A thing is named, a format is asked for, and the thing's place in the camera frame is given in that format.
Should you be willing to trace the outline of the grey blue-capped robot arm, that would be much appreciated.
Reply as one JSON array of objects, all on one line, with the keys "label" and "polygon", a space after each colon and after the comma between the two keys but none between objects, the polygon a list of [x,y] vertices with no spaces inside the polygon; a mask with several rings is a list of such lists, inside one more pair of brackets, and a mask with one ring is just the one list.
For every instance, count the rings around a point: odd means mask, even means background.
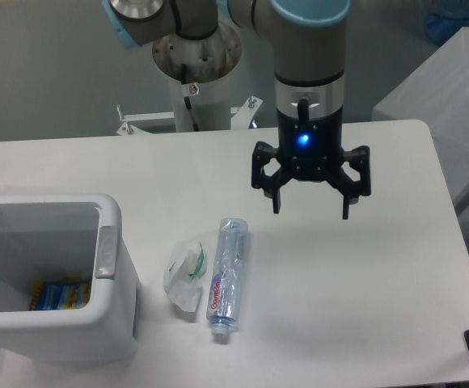
[{"label": "grey blue-capped robot arm", "polygon": [[271,44],[278,146],[258,142],[251,185],[281,207],[290,180],[325,182],[348,209],[371,193],[370,149],[341,145],[347,1],[106,1],[126,48],[150,45],[174,86],[180,132],[228,129],[221,83],[237,66],[236,28]]}]

